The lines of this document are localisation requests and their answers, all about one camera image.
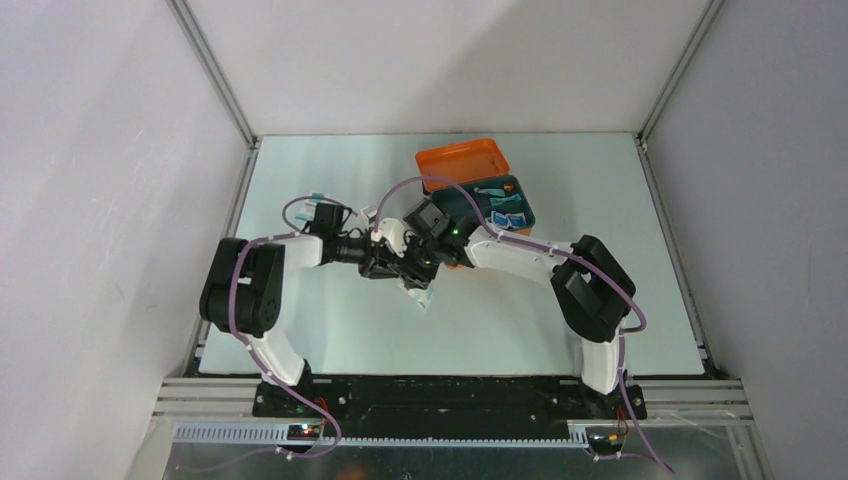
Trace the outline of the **long white teal packet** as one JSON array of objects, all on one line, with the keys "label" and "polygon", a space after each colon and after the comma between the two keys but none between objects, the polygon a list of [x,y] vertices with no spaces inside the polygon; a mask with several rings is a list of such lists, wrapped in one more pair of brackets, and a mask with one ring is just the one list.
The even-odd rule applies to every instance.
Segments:
[{"label": "long white teal packet", "polygon": [[433,297],[433,287],[417,287],[408,285],[403,279],[396,281],[397,286],[404,291],[422,310],[426,311]]}]

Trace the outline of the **small blue white sachet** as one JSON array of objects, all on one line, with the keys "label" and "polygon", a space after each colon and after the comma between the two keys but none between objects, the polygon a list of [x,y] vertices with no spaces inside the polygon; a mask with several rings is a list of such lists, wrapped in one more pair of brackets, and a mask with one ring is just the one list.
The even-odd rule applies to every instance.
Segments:
[{"label": "small blue white sachet", "polygon": [[499,229],[509,230],[511,227],[510,218],[498,211],[492,211],[489,220],[492,225]]}]

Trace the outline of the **teal divided tray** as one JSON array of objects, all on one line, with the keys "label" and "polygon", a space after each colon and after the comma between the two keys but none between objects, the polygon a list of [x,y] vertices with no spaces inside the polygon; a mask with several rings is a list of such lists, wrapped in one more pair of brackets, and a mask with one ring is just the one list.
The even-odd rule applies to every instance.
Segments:
[{"label": "teal divided tray", "polygon": [[[502,175],[462,184],[484,219],[494,226],[529,235],[536,223],[535,214],[518,179]],[[451,219],[477,219],[471,202],[457,189],[445,187],[430,194],[433,203]]]}]

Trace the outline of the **teal small packet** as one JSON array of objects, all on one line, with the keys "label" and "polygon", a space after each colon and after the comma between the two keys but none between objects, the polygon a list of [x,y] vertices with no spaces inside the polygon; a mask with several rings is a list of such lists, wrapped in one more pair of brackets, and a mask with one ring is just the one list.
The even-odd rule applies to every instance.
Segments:
[{"label": "teal small packet", "polygon": [[503,189],[498,188],[479,188],[475,187],[474,192],[480,195],[487,195],[490,197],[500,197],[503,198],[506,196],[506,192]]}]

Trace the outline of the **orange medicine box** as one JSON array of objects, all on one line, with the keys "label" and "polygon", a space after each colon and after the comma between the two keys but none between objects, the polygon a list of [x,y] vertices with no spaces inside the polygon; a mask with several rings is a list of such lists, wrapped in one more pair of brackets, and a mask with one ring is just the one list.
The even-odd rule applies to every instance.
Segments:
[{"label": "orange medicine box", "polygon": [[431,200],[432,192],[448,186],[453,187],[471,202],[476,211],[477,219],[473,219],[474,231],[483,224],[495,230],[504,230],[484,219],[472,198],[462,187],[462,184],[467,182],[512,175],[508,161],[494,140],[475,139],[420,151],[415,155],[415,161],[422,176],[422,199]]}]

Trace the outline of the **teal wrapper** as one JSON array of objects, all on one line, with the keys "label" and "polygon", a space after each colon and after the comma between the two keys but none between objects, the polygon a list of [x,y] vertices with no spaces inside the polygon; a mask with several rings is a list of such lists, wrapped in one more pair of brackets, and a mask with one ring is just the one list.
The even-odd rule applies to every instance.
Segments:
[{"label": "teal wrapper", "polygon": [[502,205],[502,204],[511,203],[511,202],[518,202],[521,199],[522,199],[522,197],[520,195],[512,195],[512,196],[508,196],[508,197],[492,197],[490,199],[490,204],[492,206]]}]

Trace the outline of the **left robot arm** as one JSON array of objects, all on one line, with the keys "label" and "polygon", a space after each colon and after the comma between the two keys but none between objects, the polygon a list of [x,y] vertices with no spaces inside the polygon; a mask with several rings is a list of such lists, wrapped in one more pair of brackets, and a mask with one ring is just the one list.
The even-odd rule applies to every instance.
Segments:
[{"label": "left robot arm", "polygon": [[201,318],[239,340],[267,382],[282,383],[277,402],[297,417],[316,403],[315,388],[301,380],[307,361],[286,338],[280,347],[269,340],[281,313],[286,274],[348,263],[366,278],[396,278],[392,263],[409,256],[410,235],[400,220],[377,220],[373,207],[354,211],[327,200],[312,204],[301,230],[253,241],[221,239],[199,300]]}]

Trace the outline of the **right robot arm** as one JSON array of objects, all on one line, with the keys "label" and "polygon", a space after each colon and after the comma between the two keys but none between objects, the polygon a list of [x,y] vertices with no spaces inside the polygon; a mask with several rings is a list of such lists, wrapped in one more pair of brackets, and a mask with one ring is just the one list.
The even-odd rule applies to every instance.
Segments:
[{"label": "right robot arm", "polygon": [[564,250],[476,217],[455,222],[428,199],[403,221],[417,238],[404,249],[415,266],[488,269],[549,286],[567,326],[581,340],[583,408],[606,418],[620,407],[617,386],[624,360],[619,338],[635,285],[599,239],[585,235]]}]

